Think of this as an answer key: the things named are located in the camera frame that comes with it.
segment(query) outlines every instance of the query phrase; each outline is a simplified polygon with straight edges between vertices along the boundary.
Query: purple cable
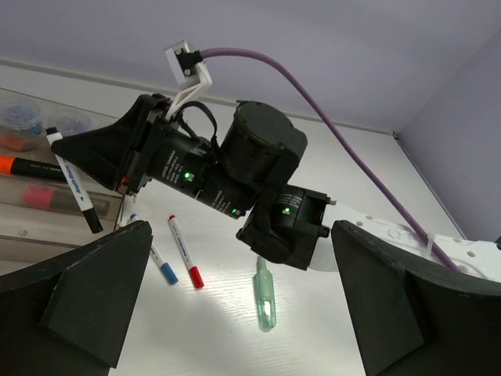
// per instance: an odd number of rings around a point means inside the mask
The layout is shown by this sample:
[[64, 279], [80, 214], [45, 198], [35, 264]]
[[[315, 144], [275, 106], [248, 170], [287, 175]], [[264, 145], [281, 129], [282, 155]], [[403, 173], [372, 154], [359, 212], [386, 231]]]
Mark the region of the purple cable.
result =
[[[366, 173], [366, 175], [373, 181], [373, 183], [379, 188], [379, 190], [383, 193], [383, 195], [391, 202], [391, 204], [397, 209], [400, 215], [407, 221], [407, 223], [416, 231], [416, 234], [420, 239], [426, 244], [428, 242], [428, 235], [426, 231], [423, 230], [423, 227], [411, 216], [411, 214], [403, 207], [402, 204], [397, 200], [397, 197], [393, 195], [392, 192], [384, 185], [384, 183], [370, 170], [370, 168], [362, 161], [362, 159], [358, 156], [358, 154], [351, 148], [346, 139], [341, 135], [341, 133], [337, 130], [336, 126], [330, 121], [329, 117], [317, 102], [306, 92], [305, 88], [301, 86], [301, 84], [296, 80], [296, 78], [287, 70], [285, 67], [279, 62], [275, 61], [269, 56], [263, 55], [262, 53], [251, 51], [249, 49], [205, 49], [200, 52], [204, 59], [208, 59], [209, 57], [216, 56], [240, 56], [240, 57], [248, 57], [250, 59], [259, 60], [263, 63], [268, 64], [271, 67], [274, 67], [278, 70], [299, 93], [306, 99], [306, 101], [313, 107], [313, 110], [320, 116], [320, 118], [326, 123], [327, 127], [329, 127], [330, 131], [336, 136], [339, 143], [349, 154], [351, 159]], [[447, 254], [433, 243], [431, 251], [437, 256], [440, 262], [454, 270], [458, 273], [461, 273], [457, 265], [447, 256]]]

